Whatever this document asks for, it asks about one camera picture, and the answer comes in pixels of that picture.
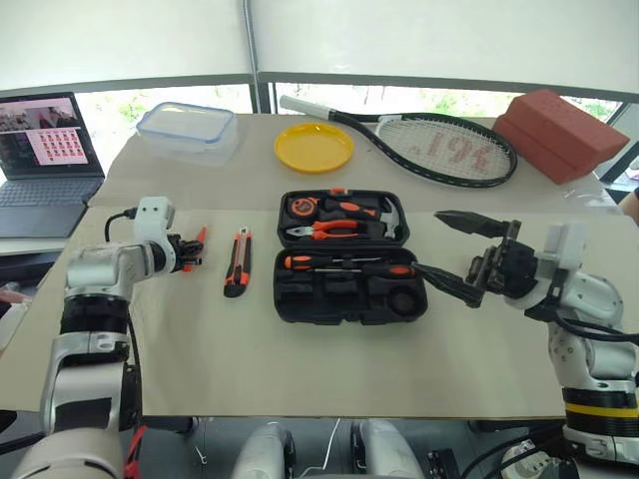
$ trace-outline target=laptop screen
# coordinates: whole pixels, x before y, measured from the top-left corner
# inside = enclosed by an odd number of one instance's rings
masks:
[[[0,99],[0,167],[10,180],[103,175],[72,93]]]

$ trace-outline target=racket strings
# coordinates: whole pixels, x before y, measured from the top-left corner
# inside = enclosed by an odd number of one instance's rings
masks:
[[[506,149],[487,133],[436,120],[390,120],[377,135],[398,154],[452,177],[491,180],[511,168]]]

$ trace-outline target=pliers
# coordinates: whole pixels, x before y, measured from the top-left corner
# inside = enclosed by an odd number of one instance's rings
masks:
[[[333,222],[314,222],[310,227],[297,227],[287,230],[293,237],[311,237],[312,240],[326,240],[328,238],[355,238],[359,233],[328,233],[331,230],[358,230],[362,225],[353,220],[335,220]]]

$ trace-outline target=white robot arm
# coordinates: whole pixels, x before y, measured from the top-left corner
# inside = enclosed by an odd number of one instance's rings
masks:
[[[166,198],[143,198],[134,242],[89,246],[70,260],[40,409],[47,437],[27,452],[13,478],[122,477],[118,433],[141,413],[139,364],[128,363],[133,285],[198,263],[192,242],[186,252],[178,235],[167,234],[174,212]]]
[[[477,256],[466,280],[415,264],[438,289],[479,307],[488,290],[528,317],[547,322],[548,353],[562,386],[568,453],[607,463],[639,465],[639,418],[633,342],[639,334],[619,330],[623,301],[605,278],[580,271],[584,225],[551,228],[544,251],[516,241],[520,222],[498,222],[467,212],[440,212],[457,230],[499,246]]]

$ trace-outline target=red box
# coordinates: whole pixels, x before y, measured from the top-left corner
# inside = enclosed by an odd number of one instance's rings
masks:
[[[557,184],[587,175],[629,141],[550,90],[515,98],[492,129]]]

